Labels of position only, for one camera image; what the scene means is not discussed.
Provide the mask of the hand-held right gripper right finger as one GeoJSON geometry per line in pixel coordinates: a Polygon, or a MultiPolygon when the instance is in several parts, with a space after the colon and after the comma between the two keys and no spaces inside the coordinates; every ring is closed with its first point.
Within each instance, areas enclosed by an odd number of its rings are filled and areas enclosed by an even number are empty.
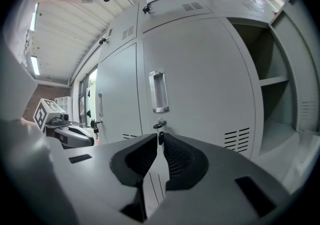
{"type": "Polygon", "coordinates": [[[251,225],[290,199],[284,186],[243,155],[214,144],[164,134],[164,152],[181,169],[149,225],[251,225]]]}

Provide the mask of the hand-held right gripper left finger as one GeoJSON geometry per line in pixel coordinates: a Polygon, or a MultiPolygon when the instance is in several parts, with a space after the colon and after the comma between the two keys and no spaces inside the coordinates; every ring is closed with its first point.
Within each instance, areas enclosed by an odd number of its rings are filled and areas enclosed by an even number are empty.
{"type": "Polygon", "coordinates": [[[22,203],[46,225],[130,225],[147,220],[143,182],[157,136],[64,149],[19,122],[2,122],[2,167],[22,203]]]}

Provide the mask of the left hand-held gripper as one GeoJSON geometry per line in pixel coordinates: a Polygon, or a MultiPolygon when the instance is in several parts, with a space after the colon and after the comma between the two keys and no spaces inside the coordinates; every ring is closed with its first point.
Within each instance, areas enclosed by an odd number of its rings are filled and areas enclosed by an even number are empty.
{"type": "Polygon", "coordinates": [[[66,113],[53,100],[41,98],[34,112],[33,120],[40,131],[47,137],[56,138],[60,141],[63,149],[74,149],[94,146],[95,140],[92,135],[78,126],[51,125],[51,120],[60,113],[66,113]]]}

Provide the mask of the grey metal locker cabinet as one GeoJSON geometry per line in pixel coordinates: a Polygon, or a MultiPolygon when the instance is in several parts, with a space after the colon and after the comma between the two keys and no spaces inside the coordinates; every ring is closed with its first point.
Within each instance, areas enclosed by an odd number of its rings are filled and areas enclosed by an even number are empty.
{"type": "Polygon", "coordinates": [[[159,145],[158,132],[149,122],[143,40],[167,26],[201,19],[221,20],[248,71],[255,130],[251,155],[244,157],[290,194],[287,203],[262,222],[293,207],[320,163],[320,124],[316,131],[297,130],[290,67],[269,26],[284,4],[294,0],[158,0],[151,3],[151,14],[143,12],[146,0],[130,1],[110,22],[104,37],[108,41],[97,67],[96,117],[103,120],[98,127],[106,145],[156,135],[156,157],[142,184],[147,223],[165,199],[167,182],[182,169],[166,157],[164,143],[159,145]]]}

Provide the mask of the person's left forearm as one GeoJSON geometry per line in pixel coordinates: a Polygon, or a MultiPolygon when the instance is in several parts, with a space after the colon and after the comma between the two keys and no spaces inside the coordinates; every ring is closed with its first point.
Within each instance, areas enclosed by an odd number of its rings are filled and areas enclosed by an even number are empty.
{"type": "Polygon", "coordinates": [[[35,129],[37,131],[41,131],[39,128],[38,128],[38,125],[36,122],[33,122],[33,121],[29,121],[29,120],[26,120],[24,119],[23,117],[20,118],[20,123],[23,125],[23,126],[26,126],[28,129],[35,129]]]}

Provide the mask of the white box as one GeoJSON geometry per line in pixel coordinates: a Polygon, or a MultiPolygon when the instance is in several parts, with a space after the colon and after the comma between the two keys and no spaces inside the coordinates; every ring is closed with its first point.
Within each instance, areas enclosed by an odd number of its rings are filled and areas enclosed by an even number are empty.
{"type": "Polygon", "coordinates": [[[54,99],[55,103],[68,113],[69,119],[73,120],[72,98],[70,96],[58,97],[54,99]]]}

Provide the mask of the person's white shirt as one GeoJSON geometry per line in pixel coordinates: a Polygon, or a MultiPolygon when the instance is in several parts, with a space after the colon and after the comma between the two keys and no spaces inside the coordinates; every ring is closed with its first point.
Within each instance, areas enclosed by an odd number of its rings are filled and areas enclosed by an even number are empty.
{"type": "Polygon", "coordinates": [[[37,83],[27,70],[31,47],[30,24],[36,0],[19,0],[9,12],[0,32],[0,120],[23,118],[37,83]]]}

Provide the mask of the ceiling light panel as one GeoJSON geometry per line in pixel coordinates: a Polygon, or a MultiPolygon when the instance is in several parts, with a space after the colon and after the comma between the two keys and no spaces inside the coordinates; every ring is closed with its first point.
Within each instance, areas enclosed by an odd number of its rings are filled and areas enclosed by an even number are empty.
{"type": "Polygon", "coordinates": [[[36,21],[37,21],[37,14],[39,9],[39,3],[36,3],[34,13],[32,14],[32,19],[30,23],[29,29],[34,32],[36,29],[36,21]]]}
{"type": "Polygon", "coordinates": [[[39,65],[38,65],[38,58],[36,56],[31,56],[31,64],[32,64],[32,68],[33,68],[33,72],[36,76],[40,75],[40,70],[39,70],[39,65]]]}

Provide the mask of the black window frame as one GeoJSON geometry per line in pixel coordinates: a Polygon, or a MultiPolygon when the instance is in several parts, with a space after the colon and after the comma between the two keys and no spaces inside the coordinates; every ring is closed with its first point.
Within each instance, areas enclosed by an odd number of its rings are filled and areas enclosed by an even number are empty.
{"type": "Polygon", "coordinates": [[[78,111],[80,127],[90,128],[96,120],[96,78],[98,66],[87,73],[79,83],[78,111]]]}

